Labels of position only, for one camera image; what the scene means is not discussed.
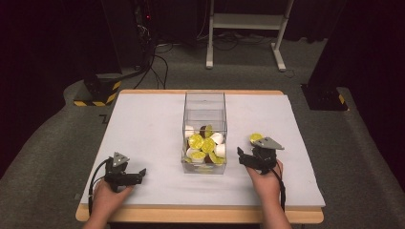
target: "yellow and black tape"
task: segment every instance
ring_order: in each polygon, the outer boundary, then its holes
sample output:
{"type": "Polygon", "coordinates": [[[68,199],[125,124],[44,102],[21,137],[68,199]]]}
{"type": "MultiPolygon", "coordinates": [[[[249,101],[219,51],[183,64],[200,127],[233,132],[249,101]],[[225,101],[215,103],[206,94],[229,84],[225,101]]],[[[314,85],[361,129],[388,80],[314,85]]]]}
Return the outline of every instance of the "yellow and black tape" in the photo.
{"type": "Polygon", "coordinates": [[[109,83],[110,85],[104,85],[104,90],[100,93],[100,96],[97,98],[88,98],[88,99],[75,99],[74,104],[78,107],[86,106],[97,106],[104,107],[109,106],[113,103],[114,99],[117,96],[117,91],[121,85],[121,81],[109,83]]]}

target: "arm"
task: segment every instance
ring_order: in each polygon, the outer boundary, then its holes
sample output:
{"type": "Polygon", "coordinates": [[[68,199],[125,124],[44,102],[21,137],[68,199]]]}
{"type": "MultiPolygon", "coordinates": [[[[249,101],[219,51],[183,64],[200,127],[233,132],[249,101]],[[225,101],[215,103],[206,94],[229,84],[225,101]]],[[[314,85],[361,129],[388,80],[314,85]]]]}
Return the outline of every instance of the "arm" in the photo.
{"type": "MultiPolygon", "coordinates": [[[[276,166],[274,171],[278,175],[281,175],[283,164],[280,161],[278,163],[280,168],[276,166]]],[[[246,167],[246,169],[252,179],[253,187],[262,202],[264,228],[291,228],[286,214],[280,205],[280,184],[277,177],[271,172],[266,175],[260,175],[252,168],[246,167]]]]}
{"type": "Polygon", "coordinates": [[[102,179],[95,188],[93,213],[84,224],[83,229],[102,229],[108,218],[121,206],[131,194],[134,186],[127,186],[120,193],[111,190],[110,184],[102,179]]]}

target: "white table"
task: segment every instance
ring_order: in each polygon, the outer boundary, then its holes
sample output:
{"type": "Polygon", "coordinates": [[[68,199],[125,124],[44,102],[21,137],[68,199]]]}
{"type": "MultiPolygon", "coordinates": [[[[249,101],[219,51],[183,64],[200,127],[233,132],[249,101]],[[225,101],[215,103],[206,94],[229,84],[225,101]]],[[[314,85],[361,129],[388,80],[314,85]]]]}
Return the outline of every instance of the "white table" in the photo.
{"type": "MultiPolygon", "coordinates": [[[[223,175],[185,174],[181,166],[185,91],[124,90],[117,99],[92,173],[77,208],[87,220],[91,176],[114,152],[130,157],[127,173],[146,168],[137,185],[110,221],[261,222],[258,200],[236,148],[249,153],[248,136],[258,132],[285,147],[278,151],[285,167],[286,214],[291,223],[319,223],[325,201],[316,184],[288,97],[274,91],[223,91],[226,100],[227,165],[223,175]]],[[[102,177],[101,169],[97,177],[102,177]]]]}

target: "gray carpet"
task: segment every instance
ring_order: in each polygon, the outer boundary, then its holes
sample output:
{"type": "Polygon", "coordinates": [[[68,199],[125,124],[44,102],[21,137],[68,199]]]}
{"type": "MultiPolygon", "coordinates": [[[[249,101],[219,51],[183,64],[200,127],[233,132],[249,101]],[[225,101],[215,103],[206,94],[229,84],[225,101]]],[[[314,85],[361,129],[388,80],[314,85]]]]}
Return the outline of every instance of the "gray carpet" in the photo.
{"type": "MultiPolygon", "coordinates": [[[[325,220],[306,228],[405,228],[405,195],[350,91],[338,89],[350,107],[347,112],[311,111],[303,96],[300,84],[308,82],[324,45],[284,41],[285,73],[278,72],[268,42],[217,49],[212,70],[204,67],[205,49],[162,46],[157,53],[168,62],[166,89],[281,90],[288,95],[327,204],[325,220]]],[[[161,60],[155,60],[153,69],[164,76],[161,60]]],[[[139,80],[140,76],[126,79],[120,89],[131,89],[139,80]]],[[[66,106],[32,135],[0,180],[0,228],[81,227],[75,210],[106,128],[101,115],[110,115],[114,104],[76,107],[73,99],[80,85],[66,89],[66,106]]],[[[157,87],[153,73],[139,85],[157,87]]]]}

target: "dark background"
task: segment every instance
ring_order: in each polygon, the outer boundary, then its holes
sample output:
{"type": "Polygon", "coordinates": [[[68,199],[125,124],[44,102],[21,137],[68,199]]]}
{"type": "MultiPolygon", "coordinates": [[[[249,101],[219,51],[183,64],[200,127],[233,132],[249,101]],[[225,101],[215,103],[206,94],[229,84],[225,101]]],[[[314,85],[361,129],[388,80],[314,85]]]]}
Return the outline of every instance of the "dark background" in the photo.
{"type": "MultiPolygon", "coordinates": [[[[154,4],[159,8],[161,2],[154,4]]],[[[185,6],[182,1],[164,1],[172,3],[172,7],[167,14],[160,14],[165,20],[164,24],[157,22],[157,30],[180,42],[193,43],[203,24],[205,1],[186,2],[185,6]]],[[[350,89],[379,151],[405,188],[405,152],[401,144],[405,139],[403,4],[395,0],[345,3],[295,1],[285,38],[306,37],[309,42],[329,39],[315,67],[314,82],[350,89]]],[[[284,6],[281,0],[216,1],[219,12],[230,13],[278,13],[284,6]]],[[[92,64],[78,61],[83,60],[88,44],[77,35],[77,17],[86,21],[90,12],[102,15],[98,1],[1,2],[0,176],[31,134],[64,106],[64,89],[92,73],[92,64]]],[[[108,40],[106,22],[101,18],[97,23],[92,29],[108,40]]],[[[203,31],[206,34],[206,23],[203,31]]],[[[103,45],[107,57],[114,58],[109,49],[112,44],[103,45]]]]}

